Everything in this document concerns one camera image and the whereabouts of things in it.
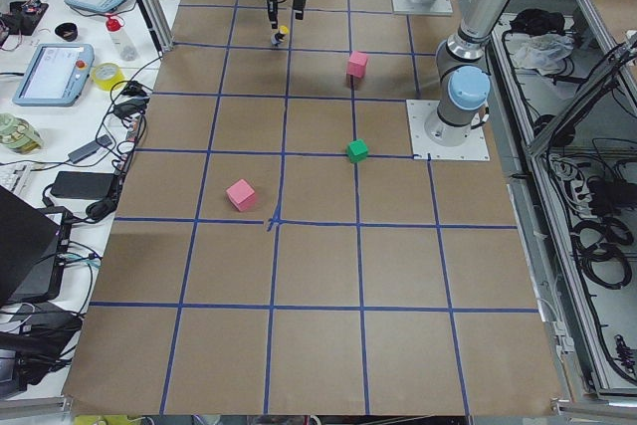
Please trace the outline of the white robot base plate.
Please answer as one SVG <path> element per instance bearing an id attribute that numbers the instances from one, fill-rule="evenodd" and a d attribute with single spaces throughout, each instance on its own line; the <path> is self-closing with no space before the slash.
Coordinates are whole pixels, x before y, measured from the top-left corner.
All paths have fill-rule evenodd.
<path id="1" fill-rule="evenodd" d="M 420 160 L 489 161 L 490 154 L 476 112 L 469 125 L 450 126 L 438 115 L 438 101 L 408 100 L 412 157 Z"/>

